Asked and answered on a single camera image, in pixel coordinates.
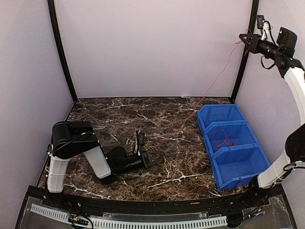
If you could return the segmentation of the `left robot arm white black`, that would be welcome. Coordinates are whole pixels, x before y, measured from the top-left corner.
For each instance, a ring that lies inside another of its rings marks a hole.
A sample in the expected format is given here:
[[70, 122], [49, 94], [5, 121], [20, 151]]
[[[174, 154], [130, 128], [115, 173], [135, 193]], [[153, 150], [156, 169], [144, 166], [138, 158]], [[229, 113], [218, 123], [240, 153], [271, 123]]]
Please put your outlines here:
[[52, 127], [51, 143], [48, 146], [46, 188], [50, 192], [49, 201], [57, 208], [67, 204], [67, 197], [61, 192], [68, 163], [72, 158], [84, 155], [96, 177], [107, 185], [116, 182], [119, 175], [141, 168], [148, 169], [165, 160], [164, 152], [150, 151], [144, 146], [145, 134], [136, 132], [132, 155], [127, 155], [121, 146], [104, 153], [91, 122], [57, 122]]

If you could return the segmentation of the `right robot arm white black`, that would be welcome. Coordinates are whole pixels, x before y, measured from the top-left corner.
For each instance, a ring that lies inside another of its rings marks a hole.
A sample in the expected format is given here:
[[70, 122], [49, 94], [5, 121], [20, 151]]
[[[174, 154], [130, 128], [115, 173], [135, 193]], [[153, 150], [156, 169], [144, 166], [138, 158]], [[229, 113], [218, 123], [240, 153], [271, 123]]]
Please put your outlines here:
[[305, 172], [305, 68], [294, 57], [297, 35], [280, 28], [271, 39], [269, 32], [239, 35], [251, 59], [237, 101], [270, 162], [239, 197], [248, 207]]

